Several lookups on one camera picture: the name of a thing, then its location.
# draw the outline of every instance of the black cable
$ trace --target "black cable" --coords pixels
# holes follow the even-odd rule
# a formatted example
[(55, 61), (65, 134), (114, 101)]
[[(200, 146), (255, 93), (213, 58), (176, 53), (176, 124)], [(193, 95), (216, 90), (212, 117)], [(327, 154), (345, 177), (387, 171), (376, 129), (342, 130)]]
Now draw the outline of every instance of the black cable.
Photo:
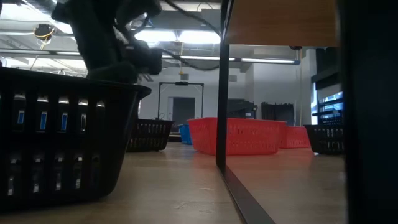
[[(182, 8), (180, 8), (178, 5), (174, 4), (171, 0), (165, 0), (165, 2), (171, 6), (172, 8), (174, 8), (175, 10), (177, 10), (178, 12), (180, 12), (181, 14), (183, 14), (184, 16), (190, 17), (192, 19), (196, 19), (204, 24), (206, 24), (208, 27), (210, 27), (216, 34), (218, 34), (221, 37), (221, 32), (215, 27), (213, 26), (211, 23), (209, 23), (208, 21), (206, 21), (205, 19), (198, 17), (190, 12), (187, 12), (185, 10), (183, 10)], [(220, 65), (216, 65), (212, 68), (200, 68), (197, 67), (196, 65), (192, 65), (191, 63), (189, 63), (187, 60), (181, 58), (181, 56), (179, 55), (175, 55), (173, 54), (171, 51), (168, 51), (166, 49), (162, 49), (162, 51), (164, 53), (166, 53), (167, 55), (171, 56), (172, 58), (181, 61), (184, 65), (187, 65), (191, 68), (194, 68), (196, 70), (200, 70), (200, 71), (212, 71), (212, 70), (216, 70), (220, 67)]]
[(183, 10), (182, 8), (180, 8), (178, 5), (174, 4), (171, 0), (165, 0), (165, 2), (171, 6), (172, 8), (174, 8), (175, 10), (177, 10), (178, 12), (180, 12), (181, 14), (183, 14), (184, 16), (190, 17), (192, 19), (196, 19), (204, 24), (206, 24), (206, 26), (210, 27), (216, 34), (218, 34), (219, 36), (221, 36), (221, 32), (215, 27), (213, 26), (211, 23), (209, 23), (208, 21), (206, 21), (205, 19), (198, 17), (190, 12), (187, 12), (185, 10)]
[(194, 68), (194, 69), (196, 69), (196, 70), (200, 70), (200, 71), (212, 71), (212, 70), (216, 70), (217, 68), (219, 68), (220, 67), (220, 65), (216, 65), (216, 66), (214, 66), (214, 67), (212, 67), (212, 68), (200, 68), (200, 67), (197, 67), (196, 65), (192, 65), (191, 63), (189, 63), (187, 60), (185, 60), (184, 58), (181, 58), (181, 56), (179, 56), (179, 55), (175, 55), (175, 54), (173, 54), (171, 51), (169, 51), (169, 50), (166, 50), (166, 49), (161, 49), (164, 53), (166, 53), (167, 55), (169, 55), (169, 56), (171, 56), (172, 58), (174, 58), (175, 60), (179, 60), (179, 61), (181, 61), (184, 65), (187, 65), (187, 66), (189, 66), (189, 67), (191, 67), (191, 68)]
[(145, 29), (145, 27), (147, 26), (148, 22), (149, 22), (149, 16), (145, 17), (144, 21), (142, 22), (141, 26), (137, 27), (137, 29), (134, 30), (134, 35), (138, 34), (139, 32), (141, 32), (143, 29)]
[(198, 7), (197, 7), (197, 11), (199, 10), (199, 7), (200, 7), (203, 3), (207, 4), (208, 6), (210, 6), (211, 9), (213, 9), (213, 6), (211, 6), (211, 4), (209, 4), (208, 2), (201, 2), (201, 3), (199, 3), (199, 5), (198, 5)]

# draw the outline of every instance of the wire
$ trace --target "wire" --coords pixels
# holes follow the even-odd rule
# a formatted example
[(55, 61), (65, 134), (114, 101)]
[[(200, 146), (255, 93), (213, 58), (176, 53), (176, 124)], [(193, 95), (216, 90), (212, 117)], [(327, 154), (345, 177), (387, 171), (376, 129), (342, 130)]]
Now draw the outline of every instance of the wire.
[[(210, 27), (216, 34), (218, 34), (218, 35), (221, 37), (221, 32), (220, 32), (215, 26), (213, 26), (211, 23), (209, 23), (208, 21), (206, 21), (205, 19), (203, 19), (203, 18), (201, 18), (201, 17), (198, 17), (198, 16), (192, 14), (191, 12), (187, 12), (187, 11), (183, 10), (181, 7), (179, 7), (178, 5), (174, 4), (171, 0), (165, 0), (165, 2), (166, 2), (169, 6), (171, 6), (172, 8), (174, 8), (175, 10), (177, 10), (178, 12), (180, 12), (181, 14), (183, 14), (184, 16), (187, 16), (187, 17), (192, 18), (192, 19), (196, 19), (196, 20), (198, 20), (198, 21), (200, 21), (200, 22), (206, 24), (206, 25), (207, 25), (208, 27)], [(220, 67), (220, 65), (216, 65), (216, 66), (211, 67), (211, 68), (200, 68), (200, 67), (197, 67), (196, 65), (192, 65), (192, 64), (189, 63), (187, 60), (181, 58), (181, 56), (173, 54), (173, 53), (172, 53), (171, 51), (169, 51), (169, 50), (162, 49), (162, 51), (163, 51), (164, 53), (166, 53), (167, 55), (171, 56), (172, 58), (174, 58), (174, 59), (176, 59), (176, 60), (179, 60), (179, 61), (181, 61), (183, 64), (185, 64), (185, 65), (187, 65), (187, 66), (189, 66), (189, 67), (191, 67), (191, 68), (194, 68), (194, 69), (196, 69), (196, 70), (200, 70), (200, 71), (212, 71), (212, 70), (216, 70), (216, 69), (218, 69), (218, 68)]]
[[(47, 35), (47, 36), (45, 37), (45, 40), (44, 40), (45, 43), (47, 43), (47, 38), (48, 38), (48, 37), (49, 37), (49, 35)], [(40, 50), (43, 50), (43, 48), (44, 48), (45, 45), (47, 45), (47, 44), (42, 44), (42, 45), (40, 46)], [(30, 67), (30, 70), (32, 70), (32, 68), (33, 68), (33, 66), (35, 65), (35, 63), (36, 63), (36, 61), (37, 61), (38, 58), (39, 58), (39, 55), (36, 55), (35, 60), (33, 61), (32, 66)]]
[(205, 19), (198, 17), (190, 12), (187, 12), (185, 10), (183, 10), (182, 8), (180, 8), (178, 5), (174, 4), (171, 0), (165, 0), (165, 2), (171, 6), (172, 8), (174, 8), (175, 10), (177, 10), (178, 12), (180, 12), (181, 14), (183, 14), (184, 16), (190, 17), (192, 19), (196, 19), (204, 24), (206, 24), (206, 26), (210, 27), (216, 34), (221, 35), (221, 32), (215, 27), (213, 26), (211, 23), (209, 23), (208, 21), (206, 21)]
[[(300, 61), (303, 61), (303, 49), (300, 49)], [(302, 63), (300, 63), (300, 126), (302, 125), (303, 119), (303, 73), (302, 73)]]
[(36, 28), (35, 28), (35, 29), (33, 29), (33, 34), (34, 34), (37, 38), (44, 38), (44, 37), (48, 37), (49, 35), (53, 34), (54, 31), (55, 31), (55, 28), (53, 28), (53, 29), (51, 30), (51, 32), (49, 32), (48, 34), (45, 34), (45, 35), (36, 35), (36, 34), (35, 34)]
[(169, 51), (169, 50), (166, 50), (166, 49), (161, 49), (165, 54), (167, 54), (167, 55), (169, 55), (169, 56), (171, 56), (172, 58), (174, 58), (175, 60), (179, 60), (179, 61), (181, 61), (184, 65), (187, 65), (187, 66), (189, 66), (189, 67), (191, 67), (191, 68), (194, 68), (194, 69), (196, 69), (196, 70), (200, 70), (200, 71), (212, 71), (212, 70), (216, 70), (216, 69), (218, 69), (219, 67), (220, 67), (220, 65), (216, 65), (216, 66), (214, 66), (214, 67), (211, 67), (211, 68), (200, 68), (200, 67), (197, 67), (196, 65), (192, 65), (191, 63), (189, 63), (187, 60), (185, 60), (184, 58), (181, 58), (181, 56), (179, 56), (179, 55), (175, 55), (175, 54), (173, 54), (171, 51)]
[(213, 6), (211, 6), (211, 4), (209, 4), (208, 2), (201, 2), (201, 3), (199, 3), (199, 5), (198, 5), (198, 7), (197, 7), (197, 11), (199, 10), (199, 7), (200, 7), (203, 3), (207, 4), (208, 6), (210, 6), (211, 9), (213, 9)]

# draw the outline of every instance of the fluorescent light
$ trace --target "fluorescent light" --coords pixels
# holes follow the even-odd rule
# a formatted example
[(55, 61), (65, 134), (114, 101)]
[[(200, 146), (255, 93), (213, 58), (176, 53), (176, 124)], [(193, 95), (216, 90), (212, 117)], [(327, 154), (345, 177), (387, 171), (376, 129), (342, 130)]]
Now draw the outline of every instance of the fluorescent light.
[(162, 59), (174, 59), (174, 58), (169, 55), (162, 55)]
[(220, 37), (215, 32), (209, 31), (183, 31), (178, 41), (187, 44), (219, 44)]
[(205, 56), (181, 56), (181, 58), (187, 60), (220, 60), (219, 57), (205, 57)]
[(79, 56), (79, 52), (57, 52), (57, 54), (63, 54), (63, 55), (76, 55)]
[(241, 61), (242, 62), (251, 62), (251, 63), (285, 63), (285, 64), (295, 63), (293, 60), (256, 59), (256, 58), (242, 58)]
[(22, 50), (22, 49), (1, 49), (1, 53), (38, 54), (38, 55), (50, 54), (48, 50)]
[(173, 31), (163, 30), (143, 30), (135, 35), (137, 40), (143, 40), (149, 43), (156, 43), (160, 41), (176, 41), (177, 37)]

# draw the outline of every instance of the basket slot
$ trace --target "basket slot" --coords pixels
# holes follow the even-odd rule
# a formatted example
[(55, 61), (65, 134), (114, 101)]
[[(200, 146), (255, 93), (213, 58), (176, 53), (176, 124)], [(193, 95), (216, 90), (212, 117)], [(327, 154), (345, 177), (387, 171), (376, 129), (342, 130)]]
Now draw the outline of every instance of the basket slot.
[(69, 97), (69, 112), (68, 112), (68, 121), (67, 121), (67, 133), (76, 133), (79, 127), (78, 122), (80, 119), (78, 115), (78, 102), (79, 99), (76, 95), (72, 95)]
[(49, 99), (47, 96), (40, 96), (37, 99), (36, 105), (36, 131), (44, 132), (47, 127), (49, 111)]
[(37, 153), (33, 156), (32, 188), (33, 194), (39, 194), (44, 190), (44, 154)]
[(91, 158), (91, 188), (95, 189), (99, 187), (100, 177), (101, 177), (101, 158), (98, 153), (93, 154)]
[(78, 104), (78, 114), (77, 114), (77, 127), (78, 132), (84, 133), (86, 131), (86, 120), (87, 120), (87, 112), (88, 112), (88, 100), (87, 99), (79, 99)]
[(68, 128), (68, 115), (70, 111), (69, 99), (67, 97), (61, 97), (58, 101), (58, 121), (57, 121), (57, 131), (65, 133)]
[(98, 101), (95, 108), (95, 119), (93, 120), (93, 127), (97, 133), (103, 133), (105, 130), (105, 103)]
[(65, 161), (65, 156), (63, 153), (59, 152), (54, 157), (54, 173), (53, 173), (53, 190), (62, 190), (62, 178), (63, 178), (63, 163)]
[(13, 153), (9, 156), (8, 160), (8, 172), (7, 172), (7, 195), (18, 196), (21, 194), (21, 178), (22, 178), (22, 167), (21, 167), (21, 154)]
[(14, 94), (12, 101), (12, 130), (23, 131), (25, 125), (26, 96), (25, 93)]
[(73, 160), (73, 188), (80, 189), (81, 187), (81, 176), (83, 171), (83, 155), (78, 153), (75, 154), (75, 158)]

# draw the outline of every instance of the storage bin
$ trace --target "storage bin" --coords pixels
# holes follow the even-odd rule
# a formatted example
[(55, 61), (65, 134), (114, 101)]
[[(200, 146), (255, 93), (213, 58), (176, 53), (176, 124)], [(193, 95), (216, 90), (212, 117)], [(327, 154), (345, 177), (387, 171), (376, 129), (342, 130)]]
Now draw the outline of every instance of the storage bin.
[(159, 151), (166, 148), (174, 121), (138, 119), (127, 152)]
[(114, 189), (144, 86), (0, 68), (0, 210)]
[(180, 125), (181, 143), (192, 145), (191, 134), (189, 132), (189, 125)]
[(328, 155), (344, 154), (342, 125), (305, 125), (313, 152)]
[(281, 140), (282, 149), (310, 148), (307, 130), (302, 126), (286, 126)]
[[(188, 121), (193, 148), (216, 154), (217, 118)], [(284, 121), (228, 118), (227, 155), (267, 155), (278, 152)]]

